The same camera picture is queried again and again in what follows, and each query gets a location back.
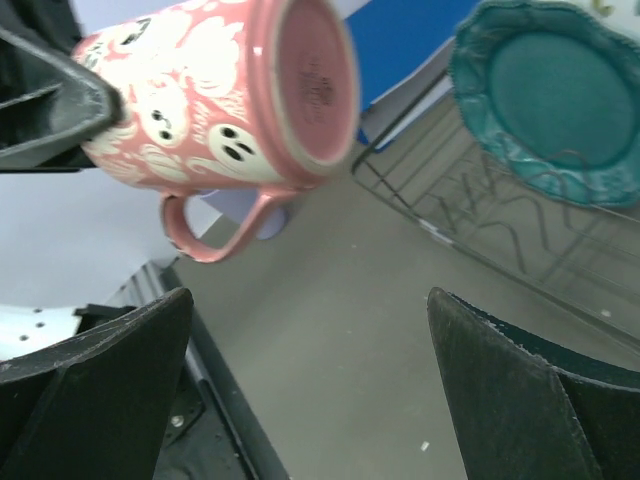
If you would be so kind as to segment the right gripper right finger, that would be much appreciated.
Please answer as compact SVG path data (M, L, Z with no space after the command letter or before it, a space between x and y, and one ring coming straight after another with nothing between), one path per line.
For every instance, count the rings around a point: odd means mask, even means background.
M636 479L639 374L441 288L427 317L470 479Z

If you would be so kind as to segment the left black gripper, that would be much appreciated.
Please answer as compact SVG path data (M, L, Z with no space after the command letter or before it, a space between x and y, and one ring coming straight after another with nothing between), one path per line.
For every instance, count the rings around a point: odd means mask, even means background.
M120 94L68 54L82 40L67 0L1 0L1 171L89 168L80 146L123 119Z

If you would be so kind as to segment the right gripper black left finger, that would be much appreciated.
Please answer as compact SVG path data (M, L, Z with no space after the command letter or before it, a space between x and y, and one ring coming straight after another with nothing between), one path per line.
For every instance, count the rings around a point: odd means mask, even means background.
M4 479L150 479L191 332L176 288L1 364Z

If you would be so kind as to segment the pink patterned mug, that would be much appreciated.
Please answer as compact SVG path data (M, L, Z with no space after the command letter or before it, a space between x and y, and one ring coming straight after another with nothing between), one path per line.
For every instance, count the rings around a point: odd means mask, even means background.
M120 94L123 119L84 152L161 196L166 236L201 263L241 251L279 205L344 163L360 118L355 49L329 1L186 1L83 39L73 60ZM222 247L200 242L189 198L251 188Z

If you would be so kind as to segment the teal scalloped plate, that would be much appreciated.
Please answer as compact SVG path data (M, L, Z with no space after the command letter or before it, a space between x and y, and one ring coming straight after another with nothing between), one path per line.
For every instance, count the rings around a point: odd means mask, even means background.
M463 123L528 186L581 206L639 200L639 42L571 1L483 1L449 74Z

